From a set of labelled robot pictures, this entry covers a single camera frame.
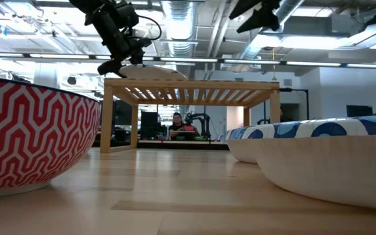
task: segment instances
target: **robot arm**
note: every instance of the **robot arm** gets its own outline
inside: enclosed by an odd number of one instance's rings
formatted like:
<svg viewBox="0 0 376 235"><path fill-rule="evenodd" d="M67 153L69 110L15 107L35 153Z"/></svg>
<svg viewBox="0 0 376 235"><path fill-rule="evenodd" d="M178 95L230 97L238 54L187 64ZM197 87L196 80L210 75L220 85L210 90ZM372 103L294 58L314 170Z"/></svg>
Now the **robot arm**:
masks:
<svg viewBox="0 0 376 235"><path fill-rule="evenodd" d="M210 133L210 117L207 114L187 114L185 117L186 123L192 123L194 120L201 122L201 136L211 138Z"/></svg>
<svg viewBox="0 0 376 235"><path fill-rule="evenodd" d="M100 75L114 72L125 77L119 73L123 66L121 62L130 57L129 61L132 65L143 64L143 48L149 46L152 40L160 38L162 34L160 25L152 20L160 29L160 35L157 38L133 36L133 27L139 23L139 17L145 17L139 16L131 3L125 1L116 3L114 0L69 1L86 14L85 25L94 25L101 36L102 45L106 46L111 53L112 59L98 68Z"/></svg>

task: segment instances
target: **zigzag pattern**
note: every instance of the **zigzag pattern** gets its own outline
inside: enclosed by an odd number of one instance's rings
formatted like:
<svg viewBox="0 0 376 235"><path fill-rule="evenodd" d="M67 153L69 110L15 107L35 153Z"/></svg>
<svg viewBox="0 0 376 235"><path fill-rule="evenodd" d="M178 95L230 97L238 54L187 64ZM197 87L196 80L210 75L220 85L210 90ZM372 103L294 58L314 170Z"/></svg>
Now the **zigzag pattern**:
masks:
<svg viewBox="0 0 376 235"><path fill-rule="evenodd" d="M43 183L90 149L101 105L50 89L0 81L0 189Z"/></svg>

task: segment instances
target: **duct pipe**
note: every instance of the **duct pipe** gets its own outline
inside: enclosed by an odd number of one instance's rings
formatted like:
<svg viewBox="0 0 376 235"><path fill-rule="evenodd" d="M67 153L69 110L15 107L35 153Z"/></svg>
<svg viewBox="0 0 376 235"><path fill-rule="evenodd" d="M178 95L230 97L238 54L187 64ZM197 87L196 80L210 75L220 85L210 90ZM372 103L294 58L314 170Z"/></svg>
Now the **duct pipe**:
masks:
<svg viewBox="0 0 376 235"><path fill-rule="evenodd" d="M189 40L194 35L196 4L188 1L161 1L168 21L167 39ZM168 43L173 57L192 57L194 44L188 42ZM189 69L177 66L178 72L188 76Z"/></svg>
<svg viewBox="0 0 376 235"><path fill-rule="evenodd" d="M279 24L283 25L294 13L294 11L303 4L305 0L282 0L279 8L275 11ZM263 28L258 30L258 35L263 32ZM239 55L239 59L254 59L262 47L259 45L259 38L256 36L246 49Z"/></svg>

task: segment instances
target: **person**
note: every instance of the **person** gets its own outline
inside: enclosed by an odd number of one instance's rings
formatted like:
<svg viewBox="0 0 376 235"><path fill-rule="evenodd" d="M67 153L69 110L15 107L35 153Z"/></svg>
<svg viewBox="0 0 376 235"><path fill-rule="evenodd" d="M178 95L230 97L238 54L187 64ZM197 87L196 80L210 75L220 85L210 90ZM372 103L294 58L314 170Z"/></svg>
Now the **person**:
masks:
<svg viewBox="0 0 376 235"><path fill-rule="evenodd" d="M170 139L176 140L178 136L185 137L185 139L195 139L196 136L200 136L196 127L194 127L195 133L179 133L178 131L191 131L191 126L189 130L185 130L185 124L182 121L182 116L180 113L175 113L172 121L172 125L169 126Z"/></svg>

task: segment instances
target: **desk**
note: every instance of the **desk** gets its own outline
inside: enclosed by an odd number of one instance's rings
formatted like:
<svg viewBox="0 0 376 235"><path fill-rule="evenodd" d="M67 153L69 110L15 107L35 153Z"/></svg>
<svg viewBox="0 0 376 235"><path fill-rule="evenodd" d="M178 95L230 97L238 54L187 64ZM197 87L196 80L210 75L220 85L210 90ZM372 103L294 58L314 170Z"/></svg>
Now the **desk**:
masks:
<svg viewBox="0 0 376 235"><path fill-rule="evenodd" d="M139 140L137 148L149 149L189 149L189 150L229 150L220 141L199 140Z"/></svg>
<svg viewBox="0 0 376 235"><path fill-rule="evenodd" d="M108 123L112 122L113 95L133 107L130 146L110 147L111 125ZM243 124L250 126L251 108L268 99L271 105L271 120L279 122L278 82L105 78L100 151L110 153L137 148L139 104L243 106Z"/></svg>

